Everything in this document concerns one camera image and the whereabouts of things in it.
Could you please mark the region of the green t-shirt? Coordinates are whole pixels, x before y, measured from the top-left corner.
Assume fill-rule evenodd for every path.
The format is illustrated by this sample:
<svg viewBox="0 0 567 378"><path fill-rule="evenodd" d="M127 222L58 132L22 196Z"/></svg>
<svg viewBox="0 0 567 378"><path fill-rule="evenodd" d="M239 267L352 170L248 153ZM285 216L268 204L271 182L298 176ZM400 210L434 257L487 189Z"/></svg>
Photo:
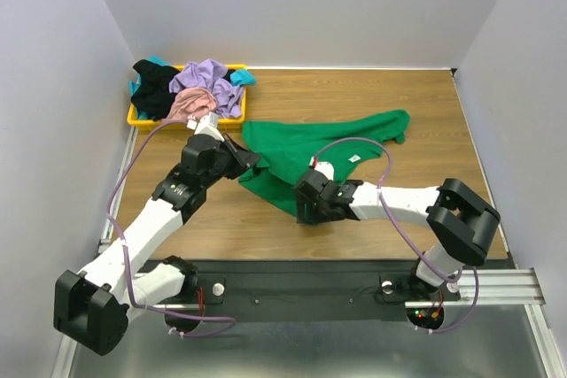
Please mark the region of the green t-shirt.
<svg viewBox="0 0 567 378"><path fill-rule="evenodd" d="M379 158L378 143L405 142L410 116L404 110L382 112L360 120L335 123L286 124L275 121L247 121L242 136L250 151L260 161L238 179L254 195L293 217L298 216L294 186L304 174L313 156L333 165L334 181L341 184L366 160ZM321 149L336 140L354 137L354 142Z"/></svg>

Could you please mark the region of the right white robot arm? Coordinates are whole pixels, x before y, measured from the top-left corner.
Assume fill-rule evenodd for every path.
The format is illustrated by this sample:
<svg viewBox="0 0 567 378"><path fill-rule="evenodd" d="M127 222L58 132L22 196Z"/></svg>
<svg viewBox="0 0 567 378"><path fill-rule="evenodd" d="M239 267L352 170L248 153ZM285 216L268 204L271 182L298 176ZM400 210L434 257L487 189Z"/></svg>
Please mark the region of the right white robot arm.
<svg viewBox="0 0 567 378"><path fill-rule="evenodd" d="M319 224L390 220L429 228L438 242L422 252L410 281L436 289L464 266L482 266L501 222L499 212L458 179L420 189L378 187L366 181L338 184L307 170L294 188L297 219Z"/></svg>

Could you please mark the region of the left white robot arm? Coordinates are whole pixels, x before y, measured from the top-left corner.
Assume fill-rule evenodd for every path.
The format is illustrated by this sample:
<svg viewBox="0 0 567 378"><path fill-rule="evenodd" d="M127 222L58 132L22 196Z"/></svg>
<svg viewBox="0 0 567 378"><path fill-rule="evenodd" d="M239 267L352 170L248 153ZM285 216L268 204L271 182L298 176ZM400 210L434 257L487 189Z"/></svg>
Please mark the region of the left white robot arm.
<svg viewBox="0 0 567 378"><path fill-rule="evenodd" d="M259 161L259 154L228 135L190 136L179 163L118 239L80 272L66 270L58 277L54 328L104 356L118 345L136 312L151 310L161 300L196 285L195 269L177 257L139 280L134 275L203 205L210 187L223 178L240 177Z"/></svg>

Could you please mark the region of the pink t-shirt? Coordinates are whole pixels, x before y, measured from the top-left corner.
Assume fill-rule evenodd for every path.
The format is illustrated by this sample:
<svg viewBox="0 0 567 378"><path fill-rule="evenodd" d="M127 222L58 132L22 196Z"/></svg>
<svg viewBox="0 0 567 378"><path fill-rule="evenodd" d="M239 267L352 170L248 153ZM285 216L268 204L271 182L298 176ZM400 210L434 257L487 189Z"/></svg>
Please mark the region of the pink t-shirt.
<svg viewBox="0 0 567 378"><path fill-rule="evenodd" d="M168 115L162 121L199 121L209 112L213 112L216 106L216 98L207 89L183 89L175 96Z"/></svg>

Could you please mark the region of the black t-shirt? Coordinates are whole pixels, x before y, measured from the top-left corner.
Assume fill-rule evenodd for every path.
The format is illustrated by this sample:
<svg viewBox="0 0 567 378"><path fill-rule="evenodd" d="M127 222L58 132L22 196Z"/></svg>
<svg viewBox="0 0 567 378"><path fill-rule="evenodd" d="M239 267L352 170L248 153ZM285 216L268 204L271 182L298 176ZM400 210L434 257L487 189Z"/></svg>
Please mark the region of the black t-shirt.
<svg viewBox="0 0 567 378"><path fill-rule="evenodd" d="M133 69L139 75L140 83L131 97L132 104L149 120L163 120L170 113L176 97L176 93L170 91L169 83L180 71L147 59L137 61Z"/></svg>

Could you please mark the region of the teal t-shirt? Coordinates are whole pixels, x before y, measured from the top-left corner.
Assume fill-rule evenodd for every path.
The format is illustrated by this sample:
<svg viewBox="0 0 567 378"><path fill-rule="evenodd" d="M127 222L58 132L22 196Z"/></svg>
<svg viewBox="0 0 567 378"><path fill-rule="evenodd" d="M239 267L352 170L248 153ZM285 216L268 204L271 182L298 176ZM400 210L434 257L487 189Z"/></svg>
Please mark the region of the teal t-shirt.
<svg viewBox="0 0 567 378"><path fill-rule="evenodd" d="M170 64L164 62L163 60L157 57L149 57L146 59L158 65L171 66ZM255 77L253 77L252 74L245 69L241 69L241 70L229 69L229 73L227 74L227 77L230 77L232 84L235 86L252 86L256 83ZM134 91L139 87L139 83L140 83L140 78L137 73L134 82L136 82L136 80L137 80L137 85L135 85L135 88L133 89ZM138 112L138 115L140 116L141 120L148 120L147 116L144 113Z"/></svg>

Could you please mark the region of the lavender t-shirt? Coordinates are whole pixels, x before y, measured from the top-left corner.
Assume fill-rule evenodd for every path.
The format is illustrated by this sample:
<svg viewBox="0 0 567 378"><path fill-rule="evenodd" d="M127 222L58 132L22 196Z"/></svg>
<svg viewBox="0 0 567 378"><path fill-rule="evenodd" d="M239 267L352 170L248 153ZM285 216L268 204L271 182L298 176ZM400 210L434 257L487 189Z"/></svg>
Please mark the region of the lavender t-shirt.
<svg viewBox="0 0 567 378"><path fill-rule="evenodd" d="M216 99L216 113L220 118L239 119L245 87L233 85L228 73L229 68L214 59L191 61L169 82L169 91L179 94L183 89L206 89Z"/></svg>

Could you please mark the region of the yellow plastic bin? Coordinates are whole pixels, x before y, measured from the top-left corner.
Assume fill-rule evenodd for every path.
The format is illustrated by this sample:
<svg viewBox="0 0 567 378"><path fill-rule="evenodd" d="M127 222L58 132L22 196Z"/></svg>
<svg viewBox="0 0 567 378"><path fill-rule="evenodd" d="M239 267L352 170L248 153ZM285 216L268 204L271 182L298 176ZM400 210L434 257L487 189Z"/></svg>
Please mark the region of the yellow plastic bin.
<svg viewBox="0 0 567 378"><path fill-rule="evenodd" d="M173 65L173 67L181 71L184 68L184 65ZM244 64L227 64L227 68L235 69L235 70L241 70L241 69L248 70L248 66ZM129 81L128 90L134 93L133 89L135 88L135 85L137 85L137 80L136 82ZM243 97L240 103L240 107L241 107L240 117L234 119L219 119L218 128L222 132L238 131L242 128L246 119L247 87L248 86L243 86ZM130 104L129 106L126 122L130 126L137 128L139 131L148 131L148 132L152 131L155 127L161 124L161 121L141 120L140 116L138 115L137 109L133 104ZM180 130L183 128L184 127L182 125L176 124L173 125L172 127L166 128L166 130Z"/></svg>

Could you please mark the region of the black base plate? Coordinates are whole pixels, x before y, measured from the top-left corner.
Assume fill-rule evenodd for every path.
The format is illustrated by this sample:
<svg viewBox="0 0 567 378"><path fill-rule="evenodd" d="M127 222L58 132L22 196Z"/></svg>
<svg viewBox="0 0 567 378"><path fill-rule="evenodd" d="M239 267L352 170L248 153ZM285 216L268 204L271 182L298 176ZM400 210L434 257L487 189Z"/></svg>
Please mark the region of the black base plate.
<svg viewBox="0 0 567 378"><path fill-rule="evenodd" d="M412 260L196 260L205 312L239 322L404 321L407 308L456 301L410 274Z"/></svg>

